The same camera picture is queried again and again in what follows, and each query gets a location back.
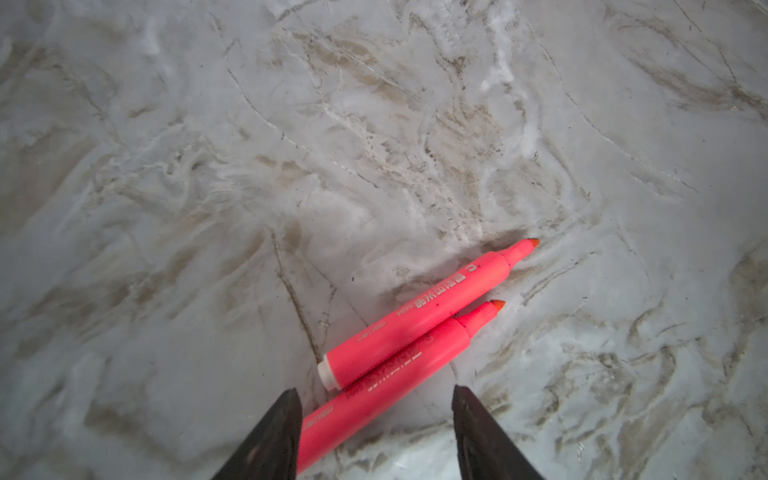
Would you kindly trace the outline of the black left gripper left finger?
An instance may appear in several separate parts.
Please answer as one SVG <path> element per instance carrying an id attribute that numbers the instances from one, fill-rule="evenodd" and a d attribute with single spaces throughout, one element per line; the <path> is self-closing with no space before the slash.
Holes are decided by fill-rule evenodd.
<path id="1" fill-rule="evenodd" d="M 285 390 L 212 480 L 293 480 L 302 427 L 295 388 Z"/>

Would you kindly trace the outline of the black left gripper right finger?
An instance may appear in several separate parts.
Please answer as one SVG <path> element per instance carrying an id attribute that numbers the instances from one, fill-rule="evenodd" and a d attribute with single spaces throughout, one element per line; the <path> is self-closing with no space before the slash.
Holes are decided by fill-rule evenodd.
<path id="1" fill-rule="evenodd" d="M 543 479 L 468 387 L 454 387 L 452 411 L 462 479 Z"/>

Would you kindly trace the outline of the pink highlighter pen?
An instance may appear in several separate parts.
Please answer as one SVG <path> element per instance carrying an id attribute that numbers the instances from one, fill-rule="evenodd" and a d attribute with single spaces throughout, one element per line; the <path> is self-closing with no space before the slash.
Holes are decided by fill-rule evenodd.
<path id="1" fill-rule="evenodd" d="M 490 300 L 445 320 L 308 415 L 296 472 L 303 473 L 453 361 L 504 306 L 502 300 Z"/>
<path id="2" fill-rule="evenodd" d="M 326 353 L 318 374 L 326 390 L 342 390 L 507 279 L 539 245 L 523 239 L 491 251 Z"/>

